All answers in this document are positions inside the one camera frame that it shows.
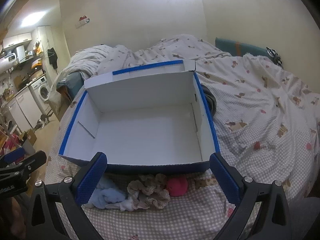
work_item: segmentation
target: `light fixture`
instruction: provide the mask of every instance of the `light fixture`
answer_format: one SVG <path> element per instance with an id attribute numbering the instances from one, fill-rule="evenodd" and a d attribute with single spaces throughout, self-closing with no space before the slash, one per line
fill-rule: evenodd
<path id="1" fill-rule="evenodd" d="M 23 19 L 21 27 L 31 26 L 37 23 L 44 15 L 45 12 L 36 12 L 29 14 L 27 17 Z"/>

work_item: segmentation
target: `white blanket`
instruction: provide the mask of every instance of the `white blanket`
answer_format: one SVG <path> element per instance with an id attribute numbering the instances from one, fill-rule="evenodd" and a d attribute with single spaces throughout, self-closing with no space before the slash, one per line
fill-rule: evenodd
<path id="1" fill-rule="evenodd" d="M 231 57 L 191 35 L 177 35 L 135 53 L 117 46 L 109 51 L 97 72 L 177 58 L 195 59 L 201 83 L 216 97 L 213 121 L 225 160 L 243 176 L 249 175 L 257 182 L 281 180 L 289 204 L 307 195 L 319 169 L 320 95 L 267 58 Z M 80 90 L 72 106 L 83 91 Z M 47 168 L 46 183 L 60 182 L 78 170 L 58 156 L 74 109 L 69 108 L 60 123 L 50 152 L 52 161 Z M 213 239 L 234 205 L 228 203 L 210 170 L 186 177 L 188 192 L 172 198 L 163 210 L 84 211 L 104 239 Z M 110 178 L 124 190 L 132 179 L 113 174 Z M 258 206 L 249 226 L 257 212 Z M 62 215 L 62 219 L 75 238 L 66 216 Z"/>
<path id="2" fill-rule="evenodd" d="M 57 83 L 73 72 L 79 72 L 83 80 L 90 78 L 95 74 L 98 65 L 106 58 L 112 48 L 107 45 L 95 46 L 88 49 L 77 51 L 70 59 L 70 63 L 64 68 L 54 80 L 50 91 L 49 101 L 52 103 L 55 112 L 58 113 L 61 108 L 62 96 L 57 92 Z"/>

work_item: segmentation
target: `open box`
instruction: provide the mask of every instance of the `open box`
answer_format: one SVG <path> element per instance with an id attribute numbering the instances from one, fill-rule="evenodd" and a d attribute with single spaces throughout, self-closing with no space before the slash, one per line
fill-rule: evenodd
<path id="1" fill-rule="evenodd" d="M 59 155 L 83 166 L 103 152 L 116 173 L 207 170 L 220 150 L 195 70 L 176 60 L 87 79 Z"/>

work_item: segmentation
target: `pink ball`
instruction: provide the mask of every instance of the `pink ball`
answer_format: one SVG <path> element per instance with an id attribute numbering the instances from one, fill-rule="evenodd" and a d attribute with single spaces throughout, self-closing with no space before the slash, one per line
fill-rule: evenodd
<path id="1" fill-rule="evenodd" d="M 166 189 L 171 197 L 182 196 L 188 190 L 188 181 L 184 177 L 169 179 Z"/>

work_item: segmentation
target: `washing machine door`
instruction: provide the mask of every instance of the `washing machine door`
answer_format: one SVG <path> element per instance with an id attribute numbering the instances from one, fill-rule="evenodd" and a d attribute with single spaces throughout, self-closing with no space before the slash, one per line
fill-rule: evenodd
<path id="1" fill-rule="evenodd" d="M 48 91 L 47 86 L 45 84 L 43 84 L 39 87 L 39 97 L 45 103 L 47 102 L 47 100 L 49 98 L 49 91 Z"/>

